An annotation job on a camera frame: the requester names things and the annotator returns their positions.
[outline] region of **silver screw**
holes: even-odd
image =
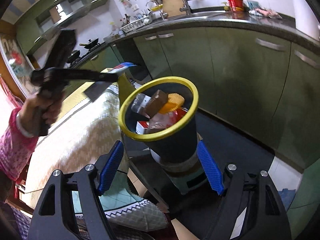
[[[267,177],[268,173],[266,171],[260,171],[262,177]]]
[[[235,170],[237,169],[237,166],[235,166],[234,164],[229,164],[229,165],[228,165],[228,169],[229,169],[230,171],[235,171]]]
[[[52,175],[55,176],[55,177],[57,177],[57,176],[60,175],[60,173],[61,173],[60,170],[55,170],[55,171],[52,173]]]
[[[85,167],[85,170],[86,171],[92,171],[94,168],[94,165],[93,164],[88,164],[86,167]]]

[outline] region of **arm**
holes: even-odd
[[[12,111],[9,126],[0,139],[0,201],[4,201],[21,171],[34,152],[38,137],[33,136],[33,112],[37,106],[47,109],[43,118],[48,124],[56,121],[62,104],[60,100],[44,99],[38,95],[27,98],[23,107]]]

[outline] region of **black handheld tool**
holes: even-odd
[[[34,70],[31,74],[31,83],[39,86],[42,97],[58,100],[63,89],[70,80],[104,81],[112,84],[118,81],[118,75],[99,73],[92,70],[64,69],[64,65],[76,45],[75,30],[61,30],[55,44],[47,58],[44,68]],[[37,107],[34,112],[32,133],[36,136],[48,135],[48,125],[42,118],[46,109]]]

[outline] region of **yellow trash can rim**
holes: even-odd
[[[185,85],[190,89],[193,95],[193,101],[188,112],[185,114],[184,117],[181,118],[181,120],[179,120],[179,122],[177,122],[173,126],[163,131],[152,133],[152,134],[137,134],[137,133],[131,132],[128,129],[127,125],[125,124],[125,114],[127,112],[128,107],[131,105],[131,102],[136,98],[138,93],[143,93],[145,90],[163,83],[178,83],[178,84]],[[158,78],[142,85],[141,87],[139,87],[137,90],[135,90],[128,96],[128,98],[124,101],[119,111],[119,117],[118,117],[119,126],[121,130],[129,138],[132,138],[137,141],[149,142],[149,141],[164,139],[176,133],[178,130],[181,130],[192,119],[192,117],[194,116],[197,110],[198,102],[199,102],[198,90],[196,86],[188,79],[185,79],[182,77],[175,77],[175,76]]]

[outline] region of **white cuff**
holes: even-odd
[[[16,126],[24,137],[32,138],[34,136],[32,133],[29,133],[28,131],[26,131],[26,129],[22,127],[19,113],[17,114],[17,117],[16,117]]]

